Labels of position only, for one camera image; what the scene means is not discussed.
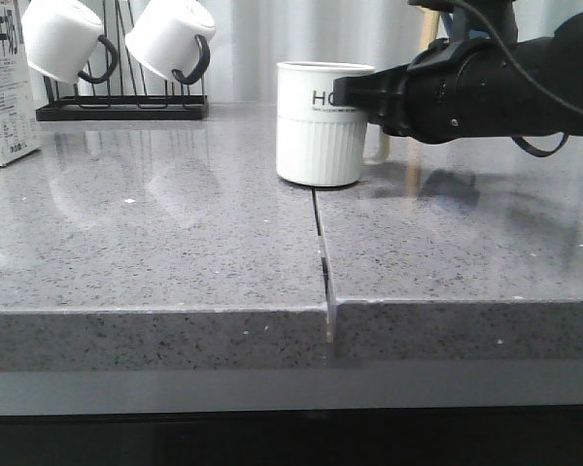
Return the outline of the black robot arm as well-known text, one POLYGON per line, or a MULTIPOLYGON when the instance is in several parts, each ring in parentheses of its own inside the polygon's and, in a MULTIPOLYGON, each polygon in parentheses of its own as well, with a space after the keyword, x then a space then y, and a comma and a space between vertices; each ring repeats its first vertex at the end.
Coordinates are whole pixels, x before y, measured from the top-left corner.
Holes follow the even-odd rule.
POLYGON ((521 42, 510 1, 424 1, 453 17, 410 63, 333 84, 333 103, 384 133, 437 145, 463 138, 583 137, 583 13, 521 42))

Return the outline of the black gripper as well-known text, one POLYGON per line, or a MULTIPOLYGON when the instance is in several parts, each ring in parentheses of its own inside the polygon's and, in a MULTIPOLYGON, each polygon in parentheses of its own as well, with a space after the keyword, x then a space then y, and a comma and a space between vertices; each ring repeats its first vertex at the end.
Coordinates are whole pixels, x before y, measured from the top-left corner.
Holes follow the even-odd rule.
POLYGON ((496 50, 488 39, 433 41, 405 65, 333 82, 332 105, 368 113, 391 136, 426 144, 494 137, 490 67, 496 50))

